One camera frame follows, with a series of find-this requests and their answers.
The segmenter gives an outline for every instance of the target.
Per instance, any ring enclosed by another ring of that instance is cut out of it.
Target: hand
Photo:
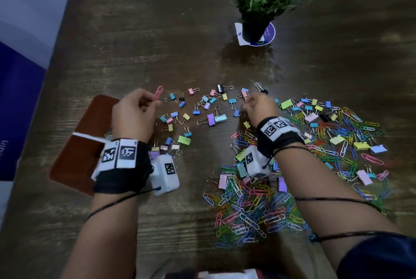
[[[245,99],[244,109],[247,111],[254,127],[267,117],[278,117],[278,107],[273,98],[265,93],[253,92]]]
[[[113,106],[113,139],[134,139],[148,143],[153,134],[153,124],[160,101],[154,94],[138,88]]]

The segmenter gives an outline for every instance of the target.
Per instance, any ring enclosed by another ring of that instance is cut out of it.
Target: black plant pot
[[[249,43],[260,40],[269,23],[242,23],[242,37]]]

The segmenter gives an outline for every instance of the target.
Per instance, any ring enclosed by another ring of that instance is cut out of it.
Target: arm
[[[113,107],[114,139],[134,139],[148,143],[153,133],[156,108],[160,104],[153,99],[152,93],[137,89]],[[137,186],[124,187],[132,191],[116,194],[96,192],[90,211],[93,212],[106,204],[133,194],[137,189]],[[129,198],[94,214],[84,224],[62,278],[131,279],[136,264],[137,218],[137,197]]]
[[[263,119],[278,116],[272,98],[254,93],[247,98],[245,108],[254,126]],[[301,143],[292,145],[304,146]],[[316,156],[302,149],[282,150],[275,155],[284,180],[294,197],[339,197],[363,200]],[[365,204],[341,201],[298,201],[296,206],[311,229],[320,237],[354,231],[400,231],[375,208]],[[348,237],[322,242],[332,268],[342,257],[367,237]]]

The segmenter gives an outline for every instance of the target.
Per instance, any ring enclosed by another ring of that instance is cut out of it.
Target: forearm
[[[317,157],[302,149],[286,149],[275,155],[289,191],[294,197],[362,197],[328,169]],[[388,231],[398,228],[371,206],[340,201],[298,201],[296,206],[318,236],[354,232]],[[334,269],[352,246],[365,237],[328,240],[322,243]]]
[[[96,194],[91,212],[132,194]],[[83,226],[63,279],[131,279],[136,263],[138,202],[127,199],[92,216]]]

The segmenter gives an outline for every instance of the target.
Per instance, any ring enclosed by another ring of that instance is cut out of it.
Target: brown notebook
[[[113,106],[117,98],[95,96],[74,132],[104,137],[111,127]],[[85,194],[94,195],[91,175],[104,143],[71,135],[50,171],[50,179]]]

